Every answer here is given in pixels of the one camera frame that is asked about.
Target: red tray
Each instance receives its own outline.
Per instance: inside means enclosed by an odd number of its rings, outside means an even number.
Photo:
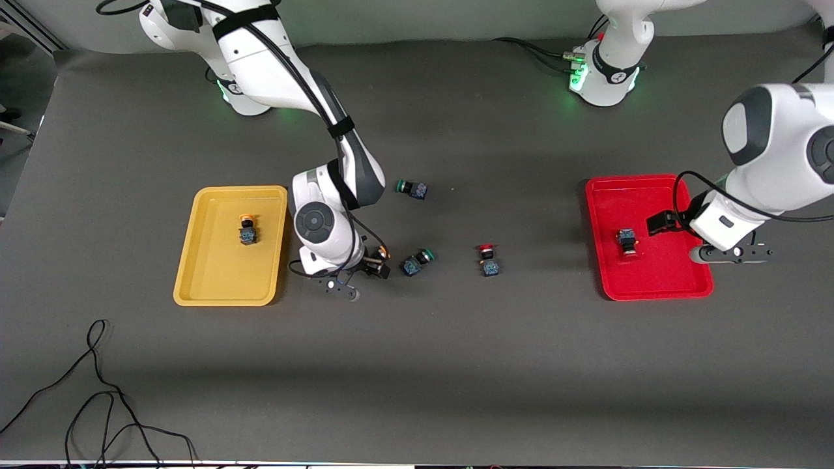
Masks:
[[[593,178],[585,186],[602,287],[616,301],[703,298],[712,293],[709,265],[689,251],[701,241],[685,231],[649,237],[646,219],[671,208],[674,174]],[[689,191],[678,186],[681,207]],[[617,243],[620,229],[637,234],[637,257],[626,260]]]

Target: tabletop surface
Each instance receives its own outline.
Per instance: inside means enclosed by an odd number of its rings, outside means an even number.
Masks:
[[[355,303],[284,271],[279,300],[253,309],[174,304],[193,197],[326,163],[320,120],[239,117],[192,54],[62,56],[0,229],[0,420],[103,318],[104,375],[204,460],[834,466],[831,226],[767,224],[778,259],[715,266],[706,299],[616,303],[600,292],[582,192],[601,175],[717,179],[732,168],[720,131],[733,99],[790,81],[817,40],[658,38],[615,108],[582,103],[506,43],[304,48],[389,186],[430,187],[424,202],[389,188],[357,215],[395,257],[428,247],[437,260],[414,278],[357,277]],[[482,243],[501,275],[479,275]],[[0,460],[63,458],[68,423],[102,389],[91,370],[38,399],[0,437]],[[79,421],[76,457],[97,455],[105,412]],[[149,459],[139,443],[118,456]],[[187,458],[181,441],[152,443]]]

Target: green led light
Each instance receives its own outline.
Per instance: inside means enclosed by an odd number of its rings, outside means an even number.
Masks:
[[[585,84],[585,79],[588,77],[588,65],[583,63],[579,70],[574,71],[574,75],[570,80],[570,89],[580,91],[582,90],[582,85]]]
[[[223,85],[220,84],[220,80],[217,80],[217,86],[220,88],[220,93],[223,94],[223,101],[229,102],[229,96],[226,96],[226,88],[223,88]]]
[[[640,74],[640,67],[637,67],[637,70],[635,70],[635,72],[634,72],[634,78],[631,79],[631,84],[628,85],[628,90],[629,91],[634,89],[634,85],[635,85],[635,83],[637,83],[637,75],[639,75],[639,74]]]

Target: robotic arm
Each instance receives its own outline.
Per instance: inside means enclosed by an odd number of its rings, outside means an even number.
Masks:
[[[211,28],[205,24],[203,15],[193,9],[185,3],[150,0],[148,5],[139,10],[139,24],[145,34],[160,47],[193,52],[203,58],[217,77],[224,98],[237,113],[254,116],[267,112],[269,106],[255,103],[241,93],[214,40]]]
[[[831,219],[781,215],[834,194],[834,85],[757,86],[732,104],[722,129],[736,168],[717,183],[721,191],[695,197],[681,220],[669,212],[651,217],[650,235],[680,221],[728,251],[772,218]]]
[[[571,78],[570,91],[595,106],[618,104],[634,88],[640,60],[655,37],[655,24],[649,15],[705,1],[596,0],[609,25],[602,40],[592,38],[574,48],[574,53],[583,53],[590,60],[579,66],[578,76]]]
[[[231,78],[229,89],[234,86],[243,98],[265,108],[310,111],[327,123],[337,159],[297,174],[290,191],[293,225],[304,244],[300,250],[304,271],[326,276],[363,260],[364,241],[350,210],[375,204],[384,192],[385,179],[327,80],[296,55],[275,11],[277,3],[152,0],[139,19],[146,33],[164,47],[162,38],[168,40],[167,48],[203,56],[218,77]],[[159,11],[169,13],[178,5],[186,8],[183,16],[196,17],[181,22],[198,24],[196,31],[184,31],[182,24],[173,28],[171,15]]]

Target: wall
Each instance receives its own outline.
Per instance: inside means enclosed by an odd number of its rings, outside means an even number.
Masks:
[[[123,8],[135,0],[113,5]],[[18,0],[72,48],[159,52],[137,13],[98,16],[98,0]],[[412,39],[585,36],[599,16],[593,0],[284,0],[279,11],[293,43],[386,43]],[[709,0],[654,16],[659,35],[763,33],[804,23],[801,0]]]

